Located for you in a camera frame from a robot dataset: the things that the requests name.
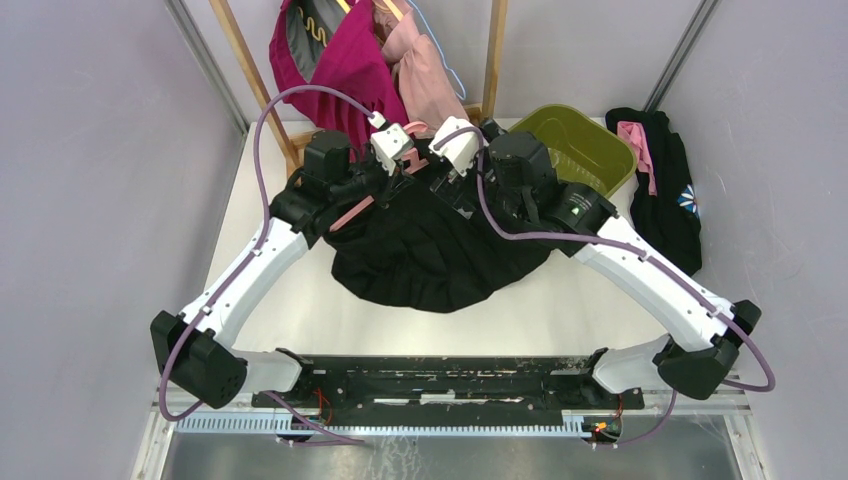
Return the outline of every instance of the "plastic bin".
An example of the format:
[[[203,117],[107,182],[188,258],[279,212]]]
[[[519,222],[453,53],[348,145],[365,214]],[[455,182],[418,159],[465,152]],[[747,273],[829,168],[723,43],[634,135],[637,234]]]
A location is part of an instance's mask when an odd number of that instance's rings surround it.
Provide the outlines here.
[[[509,131],[531,132],[548,147],[560,179],[585,183],[606,198],[636,170],[636,156],[626,143],[565,105],[541,107]]]

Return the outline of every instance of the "pink hanger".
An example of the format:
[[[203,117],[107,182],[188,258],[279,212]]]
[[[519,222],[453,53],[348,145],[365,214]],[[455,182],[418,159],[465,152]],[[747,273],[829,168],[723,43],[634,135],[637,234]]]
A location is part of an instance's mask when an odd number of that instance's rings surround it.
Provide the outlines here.
[[[403,127],[403,131],[409,135],[414,135],[416,133],[424,133],[428,128],[429,127],[427,127],[427,124],[424,122],[412,122]],[[415,173],[429,165],[426,158],[422,159],[418,157],[418,151],[414,148],[403,155],[403,160],[409,161],[409,167],[405,170],[406,173]],[[362,201],[356,204],[355,207],[348,210],[347,213],[336,220],[336,223],[330,225],[330,232],[335,232],[345,226],[347,222],[353,220],[354,217],[359,215],[360,212],[368,208],[368,206],[372,203],[374,203],[374,197],[371,195],[362,199]]]

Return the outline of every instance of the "wooden pole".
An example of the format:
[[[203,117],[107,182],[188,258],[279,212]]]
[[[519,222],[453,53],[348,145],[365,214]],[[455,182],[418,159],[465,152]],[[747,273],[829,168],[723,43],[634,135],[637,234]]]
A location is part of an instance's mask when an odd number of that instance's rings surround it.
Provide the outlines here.
[[[498,95],[498,73],[501,69],[504,27],[508,0],[492,0],[492,18],[489,21],[489,49],[486,53],[486,78],[483,83],[483,118],[495,114],[495,97]]]
[[[212,10],[215,11],[215,16],[218,17],[218,23],[221,24],[221,29],[224,30],[224,35],[227,36],[227,40],[230,42],[230,47],[232,47],[233,53],[235,53],[236,59],[241,66],[241,70],[244,72],[244,77],[253,91],[253,96],[256,97],[256,102],[259,103],[259,108],[265,108],[268,102],[271,101],[271,96],[268,94],[268,89],[265,88],[265,83],[259,75],[259,69],[256,68],[256,62],[253,61],[253,56],[247,48],[247,42],[244,40],[244,36],[233,15],[229,2],[227,0],[209,0],[209,4],[212,6]],[[280,145],[280,150],[283,151],[283,155],[286,157],[286,174],[291,176],[295,169],[301,166],[300,157],[288,134],[286,134],[286,129],[283,128],[283,122],[280,121],[280,116],[277,115],[276,110],[272,110],[269,117],[268,125],[271,127],[274,138],[277,139],[277,143]]]

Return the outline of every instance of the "clothing rack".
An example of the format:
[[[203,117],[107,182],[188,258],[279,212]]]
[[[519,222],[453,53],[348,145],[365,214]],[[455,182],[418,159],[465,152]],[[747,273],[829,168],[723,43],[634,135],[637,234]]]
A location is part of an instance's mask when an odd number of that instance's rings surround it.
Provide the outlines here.
[[[501,50],[503,49],[504,27],[506,25],[506,11],[509,0],[492,0],[492,17],[489,22],[489,42],[486,53],[486,72],[483,83],[483,103],[476,103],[465,106],[465,112],[471,123],[477,125],[483,118],[491,117],[495,111],[495,98],[498,92],[498,73],[501,66]],[[228,0],[209,0],[215,16],[218,18],[218,23],[221,24],[221,29],[236,55],[236,59],[241,66],[245,79],[250,85],[253,96],[259,104],[259,108],[265,108],[265,105],[271,101],[271,96],[262,77],[259,74],[259,69],[256,67],[256,62],[253,60],[253,55],[247,47],[247,42],[244,35],[241,33],[238,21],[233,15]],[[286,157],[286,172],[291,175],[295,169],[300,167],[302,162],[303,148],[309,143],[313,132],[301,133],[294,136],[289,136],[280,120],[280,116],[276,110],[272,110],[269,115],[269,126],[277,144],[280,146],[283,155]]]

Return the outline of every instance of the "white wall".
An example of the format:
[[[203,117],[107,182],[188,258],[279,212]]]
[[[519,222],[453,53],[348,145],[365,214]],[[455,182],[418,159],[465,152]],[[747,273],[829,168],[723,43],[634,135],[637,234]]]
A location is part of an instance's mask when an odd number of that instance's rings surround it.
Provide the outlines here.
[[[208,0],[183,0],[249,120],[259,107]],[[483,98],[490,0],[418,0],[469,91]],[[230,1],[268,90],[277,93],[268,43],[281,0]],[[698,0],[510,2],[496,113],[523,117],[548,103],[592,116],[613,107],[641,108],[695,12]],[[302,119],[280,107],[284,119]]]
[[[764,311],[777,390],[749,398],[776,479],[848,468],[846,25],[844,1],[722,2],[661,105],[702,208],[700,280]]]
[[[240,134],[161,1],[2,2],[0,86],[0,478],[128,478]]]

